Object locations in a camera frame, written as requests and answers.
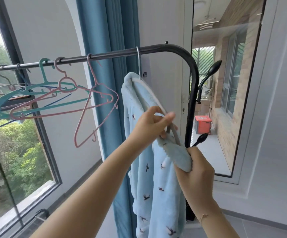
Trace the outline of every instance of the teal hanger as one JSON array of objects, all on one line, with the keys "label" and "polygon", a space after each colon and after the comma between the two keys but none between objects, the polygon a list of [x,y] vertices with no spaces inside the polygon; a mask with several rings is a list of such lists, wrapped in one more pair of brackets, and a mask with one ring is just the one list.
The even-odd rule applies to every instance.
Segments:
[{"label": "teal hanger", "polygon": [[[10,115],[8,113],[3,113],[1,111],[1,107],[2,107],[2,105],[4,103],[7,102],[7,100],[12,98],[13,96],[19,96],[19,95],[20,96],[22,96],[22,95],[42,95],[42,94],[48,93],[48,91],[45,92],[43,89],[41,89],[41,92],[32,92],[32,89],[33,88],[38,88],[38,87],[41,87],[41,86],[49,86],[49,85],[51,85],[51,86],[54,86],[54,85],[58,86],[58,82],[49,82],[46,79],[46,75],[45,75],[44,68],[43,68],[43,62],[44,61],[49,61],[49,60],[50,59],[48,59],[48,58],[42,58],[39,61],[39,67],[41,69],[41,73],[42,73],[42,77],[43,77],[43,83],[30,85],[30,86],[27,86],[27,87],[19,89],[19,90],[15,90],[13,92],[10,92],[10,93],[0,97],[0,119],[8,119],[8,118],[10,118]],[[62,82],[61,85],[70,85],[70,86],[72,86],[72,88],[65,88],[66,91],[73,91],[73,90],[75,90],[77,88],[74,84],[67,83],[67,82]],[[75,101],[71,101],[71,102],[56,104],[56,105],[42,107],[42,108],[34,108],[34,109],[29,109],[29,110],[23,110],[23,111],[14,113],[14,115],[19,115],[19,116],[26,115],[28,113],[34,113],[34,112],[38,112],[38,111],[42,111],[42,110],[46,110],[46,109],[50,109],[50,108],[56,108],[56,107],[60,107],[60,106],[65,106],[65,105],[78,103],[78,102],[82,102],[82,101],[86,101],[86,100],[87,100],[87,98],[84,98],[84,99],[80,99],[80,100],[75,100]]]}]

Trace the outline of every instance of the white hanger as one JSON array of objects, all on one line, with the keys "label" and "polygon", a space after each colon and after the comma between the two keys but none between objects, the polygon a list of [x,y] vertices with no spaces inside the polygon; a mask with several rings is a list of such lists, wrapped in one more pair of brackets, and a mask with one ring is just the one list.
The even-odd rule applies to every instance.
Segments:
[{"label": "white hanger", "polygon": [[[152,96],[153,100],[157,103],[157,105],[161,108],[162,112],[164,114],[167,114],[168,112],[165,110],[165,108],[162,106],[162,104],[160,103],[160,101],[158,100],[158,98],[155,96],[155,94],[153,93],[153,91],[151,90],[151,88],[149,87],[149,85],[141,78],[141,62],[140,62],[140,54],[139,54],[139,48],[137,47],[137,52],[138,52],[138,67],[139,67],[139,78],[131,78],[132,82],[137,82],[139,84],[141,84],[148,92],[149,94]],[[181,146],[181,142],[179,139],[179,136],[174,128],[173,123],[171,123],[168,127],[167,127],[167,133],[170,133],[170,130],[172,130],[175,142],[177,145]]]}]

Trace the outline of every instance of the hand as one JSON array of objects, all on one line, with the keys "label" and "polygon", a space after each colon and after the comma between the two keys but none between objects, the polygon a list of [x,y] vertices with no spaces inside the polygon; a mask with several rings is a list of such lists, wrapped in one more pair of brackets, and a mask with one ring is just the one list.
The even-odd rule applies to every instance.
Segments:
[{"label": "hand", "polygon": [[170,112],[164,117],[156,116],[155,113],[161,113],[161,108],[152,106],[141,115],[138,122],[129,135],[128,139],[140,144],[141,149],[145,149],[158,136],[166,137],[164,129],[169,126],[175,118],[175,113]]},{"label": "hand", "polygon": [[197,147],[188,148],[192,158],[192,171],[186,173],[177,166],[176,175],[186,200],[199,219],[202,214],[217,208],[213,199],[213,182],[215,171]]}]

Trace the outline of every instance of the blue curtain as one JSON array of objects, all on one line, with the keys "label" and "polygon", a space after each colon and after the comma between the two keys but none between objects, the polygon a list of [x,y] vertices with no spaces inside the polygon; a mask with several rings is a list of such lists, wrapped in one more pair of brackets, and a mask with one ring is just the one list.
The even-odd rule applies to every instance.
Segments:
[{"label": "blue curtain", "polygon": [[[137,0],[76,0],[86,53],[97,54],[139,46]],[[121,87],[128,72],[138,73],[137,57],[122,57],[93,61],[92,67],[99,82],[105,83],[119,95],[115,109],[100,128],[105,158],[124,140],[123,105]],[[101,103],[94,95],[95,103]],[[113,104],[98,107],[98,123],[107,116]],[[133,197],[128,175],[113,202],[115,222],[120,238],[136,237],[136,216],[132,211]]]}]

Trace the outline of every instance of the red box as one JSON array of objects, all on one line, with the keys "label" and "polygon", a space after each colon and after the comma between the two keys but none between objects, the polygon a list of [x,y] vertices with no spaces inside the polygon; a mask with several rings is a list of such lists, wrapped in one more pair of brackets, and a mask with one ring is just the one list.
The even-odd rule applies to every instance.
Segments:
[{"label": "red box", "polygon": [[195,116],[195,129],[196,133],[201,134],[211,134],[212,120],[206,115],[196,115]]}]

